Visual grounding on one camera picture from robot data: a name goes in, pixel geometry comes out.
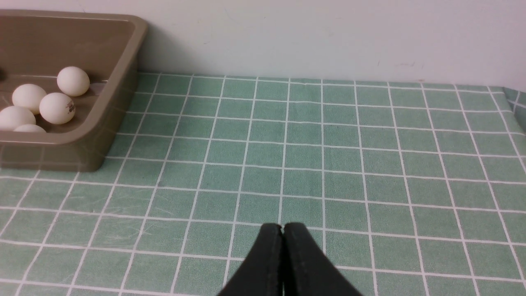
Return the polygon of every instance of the white wall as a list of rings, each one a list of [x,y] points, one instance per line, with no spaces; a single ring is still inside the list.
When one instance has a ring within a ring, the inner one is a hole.
[[[526,91],[523,0],[0,0],[150,23],[144,70]]]

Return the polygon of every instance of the green checkered tablecloth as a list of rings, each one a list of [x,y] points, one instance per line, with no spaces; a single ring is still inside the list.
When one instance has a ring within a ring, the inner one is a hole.
[[[142,74],[99,171],[0,170],[0,294],[213,295],[299,221],[364,295],[525,295],[519,123],[501,87]]]

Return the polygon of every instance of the white ping pong ball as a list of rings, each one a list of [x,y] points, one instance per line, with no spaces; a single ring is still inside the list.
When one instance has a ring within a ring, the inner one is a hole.
[[[40,101],[46,96],[46,91],[35,84],[23,84],[15,89],[13,96],[13,105],[23,107],[31,111],[33,114],[38,114],[38,107]]]
[[[9,106],[0,111],[0,131],[13,131],[21,125],[35,123],[35,116],[26,108]]]
[[[79,67],[66,67],[58,73],[57,85],[68,96],[80,96],[89,89],[89,77]]]
[[[40,101],[40,115],[49,123],[64,124],[75,115],[75,104],[63,93],[50,93]]]
[[[46,131],[36,124],[24,124],[14,129],[14,132],[45,133]]]

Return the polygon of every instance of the white grid line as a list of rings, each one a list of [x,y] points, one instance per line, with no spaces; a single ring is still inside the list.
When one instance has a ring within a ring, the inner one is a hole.
[[[148,104],[146,105],[146,109],[148,109],[148,107],[151,104],[151,101],[152,101],[152,99],[154,97],[155,91],[157,90],[157,86],[159,85],[160,78],[161,78],[161,75],[159,74],[157,76],[157,81],[155,83],[154,92],[150,96],[150,100],[148,101]],[[144,114],[143,117],[140,119],[139,125],[137,126],[136,133],[135,133],[134,138],[132,139],[132,141],[130,143],[130,147],[128,148],[128,152],[126,153],[126,156],[129,156],[130,152],[132,151],[133,144],[135,143],[135,140],[137,139],[138,132],[139,132],[140,127],[142,126],[142,124],[144,122],[144,118],[145,117],[146,117],[146,114]],[[112,199],[113,193],[115,192],[115,188],[116,188],[117,182],[118,182],[118,180],[120,178],[120,174],[122,173],[125,164],[126,164],[126,159],[124,159],[122,164],[120,165],[119,171],[117,172],[117,176],[115,176],[115,181],[113,182],[112,189],[110,190],[108,198],[106,199],[106,203],[104,204],[102,210],[100,211],[101,213],[105,212],[106,208],[109,205],[110,200]],[[84,250],[84,252],[82,253],[82,256],[80,257],[80,262],[79,262],[79,264],[77,266],[75,274],[73,275],[73,279],[71,280],[71,284],[69,285],[69,289],[67,291],[66,296],[70,296],[71,295],[71,292],[73,290],[73,286],[75,285],[75,282],[76,282],[76,280],[78,278],[78,275],[80,273],[82,265],[84,264],[84,260],[86,259],[88,248],[92,245],[93,240],[95,239],[95,235],[97,233],[97,230],[98,230],[98,227],[100,225],[100,222],[102,221],[102,217],[103,217],[102,215],[99,215],[99,217],[97,219],[97,222],[95,223],[95,227],[93,228],[92,234],[91,234],[91,236],[89,238],[87,248]]]
[[[289,103],[290,103],[290,78],[287,85],[287,105],[285,112],[285,131],[283,139],[283,159],[281,161],[281,182],[279,189],[279,208],[278,208],[278,224],[281,224],[281,213],[283,211],[283,189],[285,187],[285,157],[287,153],[287,135],[289,125]]]
[[[426,92],[423,90],[423,84],[421,84],[421,86],[422,86],[422,95],[423,95],[423,98],[424,98],[424,103],[426,104],[426,107],[427,107],[428,106],[428,102],[427,102],[427,98],[426,98]],[[431,125],[431,128],[433,129],[434,125],[433,125],[433,120],[431,119],[431,112],[429,112],[429,110],[427,110],[427,113],[428,113],[429,123]],[[433,138],[434,138],[435,145],[437,146],[438,158],[440,160],[440,165],[442,167],[442,172],[444,174],[444,177],[447,178],[448,177],[448,173],[447,173],[447,170],[446,170],[446,165],[444,164],[444,159],[442,158],[442,154],[440,152],[440,145],[438,143],[437,134],[434,131],[433,131]],[[466,255],[466,260],[468,261],[469,272],[470,272],[470,274],[472,276],[472,282],[473,282],[473,287],[475,289],[475,294],[477,296],[480,296],[479,286],[477,285],[477,281],[475,280],[475,273],[473,271],[473,266],[471,264],[471,259],[469,257],[468,247],[467,247],[466,241],[464,239],[464,232],[462,230],[462,225],[460,224],[460,218],[459,218],[459,215],[458,215],[458,212],[457,212],[457,207],[456,207],[456,204],[455,204],[455,200],[453,198],[453,191],[451,190],[451,184],[449,183],[449,181],[446,181],[446,186],[448,188],[448,194],[449,194],[449,198],[451,200],[451,206],[453,208],[453,213],[455,214],[455,220],[457,222],[457,227],[459,229],[460,240],[462,241],[462,248],[464,249],[464,254]]]
[[[214,122],[212,124],[212,129],[210,131],[210,138],[212,138],[214,136],[214,130],[216,128],[217,117],[218,117],[218,114],[219,114],[219,108],[221,106],[221,98],[223,96],[223,91],[225,90],[225,82],[226,82],[226,76],[223,78],[223,82],[222,82],[222,85],[221,85],[221,94],[220,94],[220,97],[219,97],[219,101],[217,102],[216,115],[215,115],[215,118],[214,118]],[[192,208],[190,210],[190,217],[189,217],[188,223],[186,224],[185,236],[183,237],[183,243],[181,245],[181,254],[184,254],[184,252],[185,252],[186,243],[188,241],[188,233],[190,232],[190,224],[191,224],[191,220],[192,220],[192,218],[194,216],[194,212],[195,212],[195,208],[196,208],[196,204],[197,204],[197,196],[198,196],[200,188],[201,188],[201,183],[203,182],[203,175],[205,174],[206,161],[208,159],[208,153],[210,152],[210,145],[211,144],[212,144],[212,140],[208,140],[208,145],[206,147],[205,159],[204,159],[205,164],[203,164],[203,166],[201,168],[201,174],[199,175],[199,181],[197,182],[197,190],[196,190],[196,193],[194,195],[194,202],[193,202]],[[177,283],[177,277],[179,276],[179,272],[181,270],[182,261],[183,261],[183,259],[180,258],[178,260],[178,262],[177,262],[177,268],[175,270],[174,280],[172,281],[171,288],[170,288],[170,293],[172,293],[172,294],[174,293],[174,290],[175,290],[175,285]]]
[[[211,223],[211,224],[235,224],[235,225],[245,225],[245,226],[261,226],[260,223],[248,223],[248,222],[236,222],[233,223],[232,221],[216,221],[216,220],[190,220],[190,219],[184,219],[186,222],[201,222],[201,223]],[[321,227],[315,227],[315,226],[308,226],[309,230],[318,230],[322,231],[323,228]],[[396,234],[396,233],[383,233],[383,232],[368,232],[368,231],[358,231],[358,230],[345,230],[345,229],[331,229],[326,228],[327,232],[334,232],[334,233],[349,233],[349,234],[363,234],[363,235],[373,235],[373,236],[381,236],[386,238],[406,238],[406,239],[420,239],[420,240],[431,240],[431,241],[445,241],[445,242],[462,242],[465,241],[466,243],[479,243],[479,244],[495,244],[495,245],[506,245],[509,246],[510,243],[507,241],[488,241],[488,240],[473,240],[473,239],[454,239],[454,238],[444,238],[439,236],[423,236],[423,235],[410,235],[410,234]],[[79,245],[67,245],[67,244],[42,244],[42,243],[32,243],[32,242],[21,242],[21,241],[12,241],[12,240],[5,240],[0,239],[0,242],[6,243],[6,244],[12,244],[12,245],[25,245],[25,246],[45,246],[45,247],[53,247],[58,249],[75,249],[75,250],[99,250],[99,251],[112,251],[112,252],[121,252],[121,253],[131,253],[132,249],[120,249],[120,248],[109,248],[109,247],[99,247],[99,246],[79,246]],[[512,242],[511,245],[514,246],[526,246],[526,243],[515,243]],[[166,252],[156,252],[156,251],[146,251],[146,250],[136,250],[135,253],[137,254],[153,254],[153,255],[163,255],[163,256],[181,256],[181,257],[188,257],[188,258],[205,258],[205,259],[225,259],[227,260],[228,257],[224,256],[212,256],[212,255],[197,255],[197,254],[182,254],[182,253],[166,253]],[[237,259],[236,257],[231,257],[231,260],[241,260]]]
[[[270,120],[270,119],[256,119],[254,121],[268,121],[268,122],[281,122],[284,123],[284,121],[280,120]],[[310,124],[320,124],[319,122],[298,122],[298,121],[288,121],[289,123],[310,123]],[[324,123],[324,125],[342,125],[342,126],[356,126],[355,124],[346,124],[346,123]],[[394,129],[392,126],[384,126],[384,125],[362,125],[361,127],[376,127],[378,129]],[[412,130],[412,131],[430,131],[431,129],[427,129],[424,127],[398,127],[399,130]],[[435,129],[437,132],[455,132],[455,133],[469,133],[469,131],[464,130],[448,130],[448,129]],[[505,135],[507,132],[485,132],[485,131],[471,131],[473,134],[495,134],[495,135]],[[519,132],[510,132],[514,135],[524,135],[524,133]],[[118,135],[128,135],[133,136],[134,134],[130,133],[122,133],[118,132]],[[156,136],[156,137],[170,137],[166,135],[156,135],[156,134],[140,134],[141,136]],[[185,137],[185,136],[176,136],[177,138],[181,139],[201,139],[199,137]]]
[[[321,81],[320,86],[320,120],[321,120],[321,250],[323,253],[327,253],[327,221],[326,221],[326,205],[325,205],[325,137],[324,137],[324,127],[323,127],[323,80]]]
[[[164,96],[176,96],[181,97],[181,99],[184,96],[181,95],[168,95],[168,94],[156,94],[156,95],[164,95]],[[190,98],[208,98],[211,100],[218,100],[218,97],[215,96],[189,96]],[[222,98],[223,100],[232,100],[232,101],[252,101],[252,99],[249,98]],[[271,102],[271,103],[278,103],[285,105],[285,101],[278,101],[278,100],[268,100],[268,99],[256,99],[256,101],[260,102]],[[383,108],[383,109],[389,109],[389,106],[385,105],[363,105],[363,104],[343,104],[343,103],[320,103],[320,102],[313,102],[313,101],[290,101],[292,104],[314,104],[314,105],[329,105],[329,106],[348,106],[348,107],[369,107],[369,108]],[[408,110],[426,110],[424,107],[408,107],[408,106],[393,106],[395,109],[408,109]],[[432,111],[448,111],[448,112],[462,112],[459,109],[447,109],[447,108],[429,108],[429,110]],[[497,110],[466,110],[467,113],[499,113]],[[501,112],[507,112],[507,113],[513,113],[511,110],[501,111]],[[174,113],[162,113],[162,112],[140,112],[140,111],[126,111],[126,113],[129,114],[147,114],[147,115],[161,115],[161,116],[183,116],[183,117],[201,117],[201,118],[214,118],[213,116],[206,116],[206,115],[195,115],[195,114],[174,114]],[[218,117],[219,119],[234,119],[234,120],[248,120],[248,118],[237,118],[237,117]]]
[[[464,110],[464,107],[463,107],[463,104],[462,104],[462,100],[460,99],[460,94],[458,92],[457,92],[457,98],[458,98],[459,103],[460,103],[460,108],[462,110]],[[468,117],[466,116],[466,113],[463,113],[463,116],[464,116],[464,120],[466,121],[466,125],[468,126],[468,130],[471,131],[471,125],[469,124]],[[482,157],[480,156],[479,148],[477,147],[477,143],[475,141],[475,137],[473,136],[473,134],[470,134],[470,136],[471,136],[471,141],[473,142],[473,146],[475,147],[475,151],[479,155],[478,156],[479,163],[480,163],[480,166],[482,167],[482,172],[484,173],[484,177],[488,181],[488,186],[490,188],[491,197],[493,198],[493,202],[495,204],[495,209],[497,210],[497,214],[499,215],[499,219],[500,219],[500,222],[502,224],[502,228],[504,229],[504,234],[506,235],[506,240],[508,241],[508,245],[510,247],[511,253],[513,255],[513,258],[515,259],[515,263],[517,265],[517,269],[519,271],[519,275],[520,275],[521,279],[524,281],[524,274],[522,273],[521,264],[519,263],[519,258],[517,257],[517,254],[515,252],[515,248],[513,247],[512,243],[511,243],[510,234],[508,233],[508,228],[506,227],[506,223],[504,222],[504,217],[502,216],[502,213],[500,211],[499,203],[497,202],[497,198],[496,198],[495,192],[493,190],[493,185],[491,184],[491,182],[489,182],[490,178],[488,177],[488,173],[487,173],[486,168],[484,166],[484,162],[482,161]]]
[[[355,91],[355,100],[358,99],[358,94],[356,91],[356,87],[354,89]],[[371,226],[371,214],[369,212],[369,199],[367,195],[367,183],[365,178],[365,160],[363,159],[363,148],[362,148],[362,139],[361,139],[361,128],[360,128],[360,115],[358,112],[358,106],[356,106],[356,125],[358,126],[358,146],[360,148],[360,165],[361,165],[361,175],[362,175],[362,183],[363,183],[363,201],[365,204],[365,212],[367,215],[367,232],[368,232],[368,238],[369,238],[369,252],[371,253],[371,271],[372,271],[372,284],[373,288],[375,290],[375,296],[378,296],[378,280],[376,276],[376,263],[375,263],[375,251],[374,247],[372,245],[372,226]]]
[[[215,165],[221,165],[221,163],[206,163],[206,164],[215,164]],[[279,167],[273,167],[273,166],[252,166],[252,165],[246,165],[246,167],[260,167],[260,168],[267,168],[267,169],[281,169]],[[301,168],[286,168],[287,170],[291,171],[301,171],[301,170],[308,170],[308,171],[321,171],[320,169],[301,169]],[[325,170],[327,173],[340,173],[340,174],[350,174],[350,175],[361,175],[360,172],[349,172],[349,171],[334,171],[334,170]],[[384,173],[365,173],[366,176],[383,176],[383,177],[403,177],[402,175],[396,175],[396,174],[384,174]],[[471,182],[471,183],[488,183],[488,180],[475,180],[475,179],[462,179],[462,178],[445,178],[445,177],[430,177],[430,176],[416,176],[416,175],[406,175],[408,178],[412,179],[423,179],[423,180],[443,180],[443,181],[459,181],[459,182]],[[13,176],[5,176],[0,177],[0,179],[12,179],[12,180],[25,180],[25,181],[31,181],[32,178],[28,177],[13,177]],[[57,180],[57,179],[36,179],[37,181],[46,181],[46,182],[55,182],[55,183],[72,183],[72,181],[69,180]],[[517,181],[489,181],[492,184],[512,184],[512,185],[526,185],[526,182],[517,182]],[[87,182],[87,181],[77,181],[76,184],[85,184],[85,185],[102,185],[102,186],[112,186],[112,183],[102,183],[102,182]],[[151,185],[131,185],[131,184],[116,184],[116,187],[124,187],[124,188],[154,188],[154,186]],[[180,187],[171,187],[171,186],[160,186],[159,189],[173,189],[173,190],[182,190],[182,191],[195,191],[195,188],[180,188]],[[214,190],[214,189],[201,189],[201,191],[208,191],[208,192],[225,192],[225,193],[235,193],[236,191],[221,191],[221,190]],[[247,194],[255,194],[257,195],[258,192],[246,192]],[[304,196],[304,195],[290,195],[290,194],[284,194],[285,197],[312,197],[316,198],[316,196]]]
[[[388,92],[388,95],[389,95],[389,103],[391,104],[391,106],[393,106],[393,101],[392,101],[392,97],[391,97],[391,88],[389,87],[389,82],[387,83],[387,92]],[[394,130],[394,134],[396,135],[396,141],[397,141],[398,149],[401,150],[402,147],[400,146],[400,137],[398,136],[398,129],[397,129],[396,117],[394,115],[395,114],[394,112],[395,112],[395,109],[392,108],[391,109],[391,116],[393,117],[393,125],[394,125],[394,129],[395,129]],[[404,181],[404,184],[406,186],[407,202],[409,204],[409,212],[411,213],[411,219],[412,219],[412,222],[413,222],[413,230],[414,230],[415,236],[418,236],[417,223],[416,223],[416,220],[414,218],[413,206],[411,204],[411,194],[409,193],[409,184],[407,182],[406,168],[405,168],[405,165],[403,163],[402,151],[399,151],[398,154],[400,155],[400,165],[402,167],[403,181]],[[423,259],[422,259],[422,250],[420,249],[420,242],[419,242],[418,238],[416,238],[415,241],[417,243],[418,259],[420,261],[420,271],[422,272],[422,280],[423,280],[423,284],[424,284],[424,289],[426,291],[426,296],[429,296],[429,288],[428,288],[428,285],[427,285],[426,275],[423,274],[424,273],[424,262],[423,262]]]
[[[214,193],[230,193],[230,194],[237,194],[237,191],[223,191],[223,190],[201,190],[201,192],[214,192]],[[266,194],[266,193],[254,193],[254,192],[244,192],[241,191],[241,194],[246,195],[255,195],[259,196],[261,198],[273,198],[273,197],[279,197],[279,194]],[[312,197],[312,196],[301,196],[301,195],[284,195],[284,197],[287,198],[299,198],[299,199],[315,199],[315,200],[321,200],[321,198],[318,197]],[[348,202],[348,203],[365,203],[364,200],[350,200],[350,199],[338,199],[338,198],[325,198],[327,201],[337,201],[337,202]],[[406,203],[398,203],[398,202],[385,202],[385,201],[367,201],[369,204],[381,204],[381,205],[396,205],[396,206],[409,206],[409,204]],[[496,209],[483,209],[483,208],[465,208],[465,207],[459,207],[456,206],[455,208],[452,206],[447,205],[431,205],[431,204],[412,204],[413,208],[429,208],[429,209],[446,209],[446,210],[463,210],[463,211],[473,211],[473,212],[492,212],[492,213],[515,213],[515,214],[526,214],[526,211],[520,211],[520,210],[496,210]],[[34,211],[34,212],[49,212],[49,213],[56,213],[58,210],[53,209],[42,209],[42,208],[17,208],[16,206],[0,206],[0,210],[18,210],[18,211]],[[104,217],[112,217],[112,218],[127,218],[127,219],[143,219],[144,216],[134,216],[134,215],[124,215],[124,214],[112,214],[112,213],[92,213],[92,212],[81,212],[81,211],[71,211],[71,210],[61,210],[60,213],[65,214],[77,214],[77,215],[86,215],[86,216],[104,216]],[[188,222],[190,219],[187,218],[166,218],[166,217],[157,217],[157,216],[148,216],[148,220],[152,221],[185,221]],[[204,219],[192,219],[192,222],[210,222],[210,223],[223,223],[223,224],[232,224],[232,222],[229,221],[221,221],[221,220],[204,220]],[[244,225],[258,225],[257,223],[249,223],[249,222],[236,222],[236,224],[244,224]],[[515,243],[516,245],[526,245],[526,243]]]
[[[228,259],[227,264],[225,267],[225,274],[223,276],[223,286],[227,284],[228,280],[228,271],[230,269],[230,257],[232,256],[232,248],[234,246],[234,235],[236,233],[236,221],[237,221],[237,214],[239,212],[239,201],[241,199],[241,192],[242,192],[242,186],[243,186],[243,178],[245,175],[245,167],[247,163],[247,154],[248,154],[248,140],[250,139],[250,132],[252,131],[252,118],[254,118],[254,107],[256,105],[256,94],[258,92],[258,79],[256,78],[256,82],[254,84],[254,97],[252,98],[252,107],[250,109],[250,121],[248,122],[248,133],[247,133],[247,140],[245,144],[245,153],[243,155],[243,165],[241,166],[241,177],[239,178],[239,187],[238,187],[238,193],[236,197],[236,208],[234,210],[234,222],[232,223],[232,232],[230,234],[230,242],[228,245]]]
[[[181,107],[180,114],[183,113],[183,110],[185,109],[185,106],[186,106],[186,102],[188,101],[188,95],[189,95],[189,93],[190,93],[190,88],[191,88],[191,86],[192,86],[192,80],[193,80],[193,77],[191,77],[191,78],[190,78],[190,81],[188,82],[188,90],[187,90],[187,93],[186,93],[185,100],[184,100],[184,102],[183,102],[183,106]],[[146,222],[147,222],[147,220],[148,220],[147,218],[148,218],[149,213],[150,213],[151,205],[153,204],[154,197],[155,197],[155,194],[156,194],[156,192],[157,192],[157,189],[159,188],[159,183],[160,183],[161,178],[162,178],[162,176],[163,176],[163,172],[164,172],[164,169],[165,169],[165,167],[166,167],[166,163],[167,163],[168,157],[170,156],[171,147],[172,147],[172,145],[174,144],[174,140],[175,140],[174,136],[175,136],[175,134],[177,133],[177,130],[178,130],[178,128],[179,128],[180,120],[181,120],[181,117],[179,117],[179,118],[177,119],[177,123],[176,123],[176,125],[175,125],[175,129],[174,129],[174,132],[173,132],[173,134],[172,134],[172,138],[171,138],[171,140],[170,140],[170,144],[168,145],[168,150],[166,151],[166,155],[165,155],[165,158],[164,158],[164,161],[163,161],[163,165],[162,165],[161,170],[160,170],[160,172],[159,172],[159,176],[157,177],[157,181],[156,181],[156,183],[155,183],[155,187],[154,187],[154,189],[153,189],[152,192],[151,192],[150,201],[148,202],[148,207],[147,207],[147,209],[146,209],[146,213],[145,213],[145,215],[144,215],[143,222],[142,222],[142,224],[141,224],[141,226],[140,226],[139,234],[138,234],[138,236],[137,236],[137,239],[135,240],[135,243],[134,243],[134,245],[133,245],[132,252],[131,252],[132,254],[131,254],[130,259],[129,259],[129,261],[128,261],[128,267],[126,268],[126,271],[125,271],[125,273],[124,273],[123,280],[122,280],[122,282],[121,282],[121,284],[120,284],[119,296],[121,296],[121,295],[123,294],[123,292],[124,292],[124,286],[125,286],[125,284],[126,284],[126,280],[127,280],[128,275],[129,275],[129,273],[130,273],[130,270],[132,269],[132,264],[133,264],[133,261],[134,261],[134,258],[135,258],[135,253],[136,253],[136,250],[137,250],[137,246],[139,245],[140,238],[143,236],[143,233],[144,233],[144,227],[145,227]]]
[[[163,76],[178,76],[178,77],[190,77],[190,75],[180,75],[180,74],[166,74],[166,73],[162,73]],[[226,80],[239,80],[239,81],[256,81],[256,79],[251,79],[251,78],[236,78],[236,77],[226,77],[226,78],[222,78],[222,77],[209,77],[209,76],[200,76],[200,75],[195,75],[194,76],[195,78],[207,78],[207,79],[226,79]],[[266,80],[266,79],[259,79],[260,82],[271,82],[271,83],[281,83],[281,84],[285,84],[287,83],[287,78],[284,78],[283,80]],[[313,83],[313,82],[295,82],[295,81],[291,81],[290,84],[297,84],[297,85],[315,85],[315,86],[319,86],[321,85],[321,80],[320,80],[320,83]],[[348,87],[351,87],[353,86],[353,84],[345,84],[345,83],[324,83],[325,86],[348,86]],[[358,87],[369,87],[369,88],[387,88],[386,85],[368,85],[368,84],[356,84],[356,86]],[[419,87],[407,87],[407,86],[391,86],[392,89],[397,89],[397,90],[420,90],[421,88]],[[429,88],[429,87],[426,87],[424,88],[426,91],[441,91],[441,92],[454,92],[455,90],[453,88]],[[466,92],[466,93],[481,93],[481,94],[485,94],[485,93],[488,93],[486,91],[473,91],[473,90],[459,90],[460,92]]]
[[[371,268],[347,267],[347,266],[340,266],[340,265],[337,265],[336,268],[341,269],[341,270],[372,271]],[[414,271],[400,271],[400,270],[389,270],[389,269],[377,269],[377,272],[391,273],[391,274],[407,274],[407,275],[426,275],[430,277],[443,277],[443,278],[454,278],[454,279],[470,279],[471,278],[471,276],[463,275],[463,274],[443,274],[443,273],[429,273],[429,272],[421,273],[421,272],[414,272]],[[509,283],[523,283],[523,281],[521,280],[507,279],[507,278],[492,278],[492,277],[476,276],[475,279],[488,280],[488,281],[502,281],[502,282],[509,282]],[[20,284],[22,281],[0,278],[0,282]],[[69,287],[68,284],[48,283],[48,282],[38,282],[38,281],[27,281],[26,284],[38,285],[38,286],[43,286],[43,287],[59,287],[59,288]],[[117,293],[120,291],[120,289],[118,288],[103,288],[103,287],[93,287],[93,286],[85,286],[85,285],[73,285],[73,288],[89,290],[89,291],[99,291],[99,292]],[[143,290],[125,290],[124,292],[137,294],[137,295],[147,295],[147,296],[198,296],[198,295],[193,295],[193,294],[173,294],[173,293],[163,293],[163,292],[143,291]]]

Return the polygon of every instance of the brown plastic tray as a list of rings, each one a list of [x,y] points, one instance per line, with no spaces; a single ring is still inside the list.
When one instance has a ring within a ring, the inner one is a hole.
[[[137,52],[144,20],[130,15],[0,10],[0,110],[24,83],[59,92],[56,75],[67,66],[86,71],[92,87],[73,98],[75,117],[47,133],[0,131],[0,167],[97,170],[136,88]]]

